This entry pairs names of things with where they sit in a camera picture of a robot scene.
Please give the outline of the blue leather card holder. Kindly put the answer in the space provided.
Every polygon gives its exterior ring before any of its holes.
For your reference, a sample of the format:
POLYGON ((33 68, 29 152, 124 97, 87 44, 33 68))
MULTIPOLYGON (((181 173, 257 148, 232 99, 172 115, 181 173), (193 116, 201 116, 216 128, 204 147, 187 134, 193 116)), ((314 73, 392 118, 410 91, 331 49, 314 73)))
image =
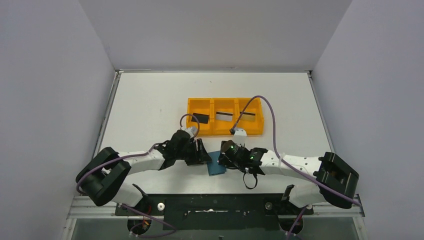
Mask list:
POLYGON ((227 169, 219 164, 220 151, 208 152, 211 161, 207 162, 207 171, 209 176, 225 174, 227 169))

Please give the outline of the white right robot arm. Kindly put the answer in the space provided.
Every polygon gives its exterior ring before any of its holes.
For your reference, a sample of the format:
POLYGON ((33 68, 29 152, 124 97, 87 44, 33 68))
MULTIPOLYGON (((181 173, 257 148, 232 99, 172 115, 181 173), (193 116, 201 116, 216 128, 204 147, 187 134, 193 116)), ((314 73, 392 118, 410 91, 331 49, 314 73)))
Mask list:
POLYGON ((283 194, 283 200, 297 208, 323 202, 341 209, 361 205, 354 199, 358 172, 333 152, 315 157, 278 155, 270 149, 247 149, 228 140, 221 144, 218 162, 254 178, 259 175, 282 175, 306 180, 305 184, 287 186, 283 194))

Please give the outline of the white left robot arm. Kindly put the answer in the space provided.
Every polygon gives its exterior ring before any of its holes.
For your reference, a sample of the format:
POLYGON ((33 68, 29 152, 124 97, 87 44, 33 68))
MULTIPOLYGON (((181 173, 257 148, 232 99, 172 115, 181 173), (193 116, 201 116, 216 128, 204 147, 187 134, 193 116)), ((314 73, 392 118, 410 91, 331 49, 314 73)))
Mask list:
POLYGON ((146 194, 125 183, 128 175, 162 171, 182 160, 188 166, 211 162, 203 141, 192 129, 177 130, 170 140, 155 143, 147 151, 122 152, 103 148, 76 176, 76 189, 98 207, 109 202, 135 207, 146 194))

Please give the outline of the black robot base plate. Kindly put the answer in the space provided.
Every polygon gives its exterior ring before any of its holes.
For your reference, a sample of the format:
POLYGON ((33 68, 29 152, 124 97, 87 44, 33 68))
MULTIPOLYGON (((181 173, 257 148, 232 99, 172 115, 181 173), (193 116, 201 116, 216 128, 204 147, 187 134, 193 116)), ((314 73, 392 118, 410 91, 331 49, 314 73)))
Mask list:
POLYGON ((288 231, 302 211, 282 193, 150 194, 135 212, 117 205, 115 215, 128 217, 127 228, 141 237, 177 231, 247 230, 288 231))

